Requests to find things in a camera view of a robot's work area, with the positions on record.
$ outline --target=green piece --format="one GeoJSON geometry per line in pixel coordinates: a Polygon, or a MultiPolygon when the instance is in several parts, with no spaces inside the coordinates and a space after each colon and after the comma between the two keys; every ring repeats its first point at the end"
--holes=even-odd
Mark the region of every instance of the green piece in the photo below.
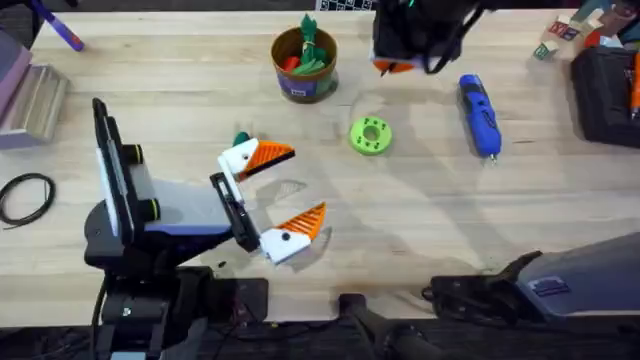
{"type": "Polygon", "coordinates": [[[376,116],[365,116],[351,125],[351,146],[362,155],[382,154],[391,145],[391,128],[376,116]]]}
{"type": "Polygon", "coordinates": [[[327,63],[327,52],[323,48],[317,47],[314,55],[316,61],[322,61],[325,64],[327,63]]]}
{"type": "Polygon", "coordinates": [[[291,72],[294,75],[304,75],[307,73],[307,71],[309,71],[309,69],[311,69],[311,67],[316,63],[315,59],[312,59],[310,62],[306,63],[306,64],[302,64],[300,66],[298,66],[297,68],[293,69],[293,71],[291,72]]]}
{"type": "Polygon", "coordinates": [[[304,15],[302,22],[300,23],[300,31],[302,31],[302,57],[300,57],[300,64],[306,64],[316,58],[315,56],[315,41],[316,31],[318,25],[315,20],[311,20],[308,14],[304,15]]]}
{"type": "Polygon", "coordinates": [[[294,75],[311,75],[324,69],[325,64],[322,61],[311,60],[306,64],[300,65],[291,72],[294,75]]]}
{"type": "Polygon", "coordinates": [[[249,141],[251,137],[244,131],[239,132],[235,139],[233,139],[233,146],[240,145],[245,141],[249,141]]]}

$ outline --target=blue tool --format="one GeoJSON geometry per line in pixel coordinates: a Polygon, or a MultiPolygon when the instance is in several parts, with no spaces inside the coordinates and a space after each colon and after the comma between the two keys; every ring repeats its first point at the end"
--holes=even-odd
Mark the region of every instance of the blue tool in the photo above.
{"type": "Polygon", "coordinates": [[[495,164],[502,147],[502,136],[489,95],[478,75],[460,78],[460,94],[478,155],[490,158],[495,164]]]}

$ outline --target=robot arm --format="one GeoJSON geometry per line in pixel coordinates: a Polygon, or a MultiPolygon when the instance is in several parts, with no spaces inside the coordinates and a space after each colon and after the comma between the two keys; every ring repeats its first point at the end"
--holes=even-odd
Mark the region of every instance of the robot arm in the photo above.
{"type": "Polygon", "coordinates": [[[493,0],[381,0],[373,63],[382,75],[413,68],[437,74],[460,56],[464,36],[485,10],[494,9],[493,0]]]}

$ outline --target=orange handle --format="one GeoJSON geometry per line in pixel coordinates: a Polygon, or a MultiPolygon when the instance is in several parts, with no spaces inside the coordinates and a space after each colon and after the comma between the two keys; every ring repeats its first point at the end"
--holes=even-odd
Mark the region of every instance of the orange handle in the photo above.
{"type": "Polygon", "coordinates": [[[640,53],[636,54],[636,73],[633,78],[633,91],[631,92],[631,109],[640,109],[640,53]]]}

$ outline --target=coiled black cable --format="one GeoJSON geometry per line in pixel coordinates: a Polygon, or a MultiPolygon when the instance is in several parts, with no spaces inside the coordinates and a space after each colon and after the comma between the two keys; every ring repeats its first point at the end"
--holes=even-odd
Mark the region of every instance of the coiled black cable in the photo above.
{"type": "Polygon", "coordinates": [[[27,173],[27,174],[20,175],[14,178],[13,180],[9,181],[2,188],[2,190],[0,190],[0,221],[12,226],[9,228],[5,228],[3,230],[15,229],[17,227],[24,226],[38,220],[40,217],[42,217],[42,215],[44,215],[49,210],[49,208],[53,204],[53,200],[55,199],[55,197],[56,197],[56,184],[48,176],[45,176],[39,173],[27,173]],[[33,180],[33,179],[39,179],[45,182],[44,204],[42,204],[42,206],[40,206],[33,213],[21,219],[12,219],[8,217],[4,208],[4,202],[7,198],[7,195],[9,194],[9,192],[11,192],[11,190],[13,190],[16,186],[20,185],[22,182],[27,180],[33,180]]]}

